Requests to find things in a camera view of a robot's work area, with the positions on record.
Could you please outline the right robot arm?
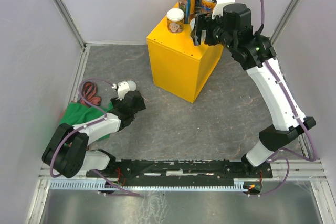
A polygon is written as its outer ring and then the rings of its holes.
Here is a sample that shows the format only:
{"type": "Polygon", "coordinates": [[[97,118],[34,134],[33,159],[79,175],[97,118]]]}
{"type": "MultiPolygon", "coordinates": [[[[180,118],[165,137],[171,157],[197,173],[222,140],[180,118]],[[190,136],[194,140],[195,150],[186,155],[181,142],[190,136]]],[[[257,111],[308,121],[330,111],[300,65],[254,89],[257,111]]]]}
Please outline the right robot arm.
{"type": "Polygon", "coordinates": [[[222,13],[198,14],[192,32],[193,43],[222,45],[259,89],[272,118],[272,125],[259,133],[257,144],[243,157],[250,167],[258,167],[274,153],[316,125],[295,103],[282,76],[276,52],[263,26],[253,31],[251,10],[242,3],[228,4],[222,13]]]}

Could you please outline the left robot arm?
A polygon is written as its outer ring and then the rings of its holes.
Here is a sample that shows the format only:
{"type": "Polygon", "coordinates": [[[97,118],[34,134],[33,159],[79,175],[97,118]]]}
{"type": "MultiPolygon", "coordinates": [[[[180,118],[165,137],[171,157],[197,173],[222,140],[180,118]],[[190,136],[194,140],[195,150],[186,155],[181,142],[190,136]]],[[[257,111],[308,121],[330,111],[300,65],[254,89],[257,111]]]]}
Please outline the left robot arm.
{"type": "Polygon", "coordinates": [[[107,152],[89,151],[87,147],[102,137],[129,126],[135,115],[146,109],[138,90],[128,91],[123,99],[112,99],[112,109],[101,117],[78,125],[63,123],[57,127],[42,154],[51,177],[72,178],[79,171],[104,170],[112,156],[107,152]]]}

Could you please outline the white lid small can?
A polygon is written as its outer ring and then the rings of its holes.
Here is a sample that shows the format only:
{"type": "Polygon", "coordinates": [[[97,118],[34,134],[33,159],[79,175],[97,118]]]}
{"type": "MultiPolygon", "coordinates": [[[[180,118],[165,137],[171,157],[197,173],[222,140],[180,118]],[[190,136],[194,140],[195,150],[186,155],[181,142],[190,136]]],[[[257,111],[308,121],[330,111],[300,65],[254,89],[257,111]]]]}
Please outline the white lid small can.
{"type": "Polygon", "coordinates": [[[184,28],[184,12],[179,8],[172,8],[167,12],[167,29],[173,34],[179,34],[184,28]]]}

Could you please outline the white lid yellow can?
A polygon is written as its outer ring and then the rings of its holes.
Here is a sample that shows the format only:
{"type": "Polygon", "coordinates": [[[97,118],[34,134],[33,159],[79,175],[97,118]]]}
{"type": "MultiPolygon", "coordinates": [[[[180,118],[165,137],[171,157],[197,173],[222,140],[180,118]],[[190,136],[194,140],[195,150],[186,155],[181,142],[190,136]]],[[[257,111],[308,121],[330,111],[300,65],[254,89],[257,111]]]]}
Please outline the white lid yellow can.
{"type": "Polygon", "coordinates": [[[136,83],[132,80],[127,80],[124,83],[125,83],[125,86],[128,90],[135,91],[136,88],[137,88],[136,83]]]}

